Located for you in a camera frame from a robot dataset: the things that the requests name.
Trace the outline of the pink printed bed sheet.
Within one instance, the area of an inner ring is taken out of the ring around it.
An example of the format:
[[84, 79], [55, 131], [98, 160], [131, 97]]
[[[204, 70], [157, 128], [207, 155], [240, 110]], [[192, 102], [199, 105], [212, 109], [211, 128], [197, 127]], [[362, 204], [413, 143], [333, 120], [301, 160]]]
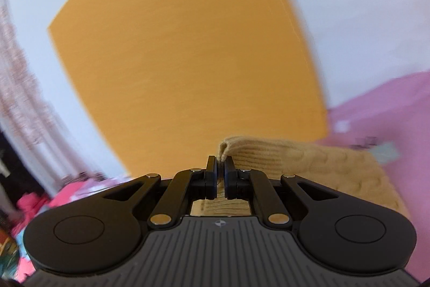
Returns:
[[[249, 202], [226, 198], [224, 161], [218, 164], [216, 197], [196, 200], [188, 215], [164, 230], [155, 230], [124, 264], [95, 275], [59, 275], [38, 270], [25, 286], [428, 286], [429, 241], [426, 219], [417, 219], [411, 203], [426, 197], [416, 180], [412, 157], [427, 149], [414, 143], [393, 95], [384, 90], [327, 111], [328, 132], [315, 141], [297, 141], [370, 152], [403, 199], [415, 228], [415, 249], [403, 269], [382, 275], [349, 275], [312, 260], [290, 232], [263, 226]], [[171, 179], [159, 174], [163, 179]]]

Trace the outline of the pink floral curtain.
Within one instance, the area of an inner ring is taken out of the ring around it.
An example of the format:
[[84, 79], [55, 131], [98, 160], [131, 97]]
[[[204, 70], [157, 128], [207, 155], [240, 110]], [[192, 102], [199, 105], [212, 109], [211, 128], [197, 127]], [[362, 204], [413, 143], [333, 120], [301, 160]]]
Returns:
[[78, 150], [44, 98], [17, 39], [9, 0], [1, 0], [1, 127], [38, 182], [61, 186], [78, 178], [108, 178]]

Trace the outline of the tan cable-knit sweater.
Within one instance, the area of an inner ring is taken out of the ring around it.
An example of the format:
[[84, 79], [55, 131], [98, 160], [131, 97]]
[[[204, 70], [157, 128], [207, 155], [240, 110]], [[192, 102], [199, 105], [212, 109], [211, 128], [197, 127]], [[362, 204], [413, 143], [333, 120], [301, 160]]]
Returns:
[[217, 159], [224, 161], [229, 156], [238, 169], [262, 171], [268, 178], [275, 180], [283, 174], [297, 175], [410, 218], [395, 186], [368, 151], [282, 139], [234, 136], [219, 144]]

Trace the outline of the red pink clothes pile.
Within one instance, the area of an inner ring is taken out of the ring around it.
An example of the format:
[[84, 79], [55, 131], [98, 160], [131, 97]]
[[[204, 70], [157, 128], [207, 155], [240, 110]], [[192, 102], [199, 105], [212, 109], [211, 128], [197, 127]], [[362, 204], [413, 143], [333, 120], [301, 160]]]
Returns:
[[17, 201], [18, 209], [22, 212], [23, 217], [12, 228], [12, 236], [15, 237], [19, 232], [24, 230], [29, 222], [42, 212], [42, 208], [50, 209], [69, 203], [71, 197], [84, 185], [85, 181], [70, 183], [62, 188], [52, 199], [46, 194], [39, 196], [35, 192], [24, 194]]

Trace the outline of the orange wooden headboard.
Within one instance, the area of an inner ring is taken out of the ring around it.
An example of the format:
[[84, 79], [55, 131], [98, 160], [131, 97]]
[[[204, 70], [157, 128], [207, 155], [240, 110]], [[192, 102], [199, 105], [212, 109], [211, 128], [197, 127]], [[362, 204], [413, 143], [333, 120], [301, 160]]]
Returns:
[[290, 0], [68, 0], [49, 35], [133, 176], [204, 166], [230, 136], [328, 132]]

